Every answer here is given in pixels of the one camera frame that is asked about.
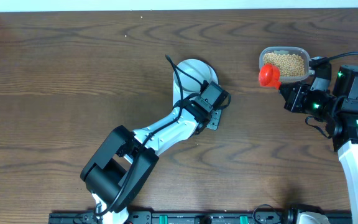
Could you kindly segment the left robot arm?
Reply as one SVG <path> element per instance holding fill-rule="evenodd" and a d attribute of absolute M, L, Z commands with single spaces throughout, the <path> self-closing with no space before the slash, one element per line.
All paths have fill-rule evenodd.
<path fill-rule="evenodd" d="M 133 131 L 113 129 L 81 171 L 80 178 L 95 199 L 88 223 L 124 223 L 127 206 L 140 192 L 160 155 L 174 144 L 216 129 L 231 96 L 216 82 L 203 82 L 200 90 L 185 93 L 173 86 L 173 109 L 154 124 Z"/>

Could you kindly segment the red plastic measuring scoop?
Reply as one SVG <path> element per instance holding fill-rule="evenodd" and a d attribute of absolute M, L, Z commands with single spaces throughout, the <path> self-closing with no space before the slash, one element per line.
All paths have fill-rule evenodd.
<path fill-rule="evenodd" d="M 263 65 L 259 72 L 259 85 L 278 90 L 281 84 L 280 70 L 278 67 L 271 63 Z"/>

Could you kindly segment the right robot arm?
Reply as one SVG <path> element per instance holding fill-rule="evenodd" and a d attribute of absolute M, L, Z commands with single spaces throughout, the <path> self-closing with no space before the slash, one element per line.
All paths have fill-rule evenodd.
<path fill-rule="evenodd" d="M 353 223 L 358 223 L 358 66 L 342 65 L 332 93 L 302 82 L 279 86 L 285 109 L 326 124 L 346 177 Z"/>

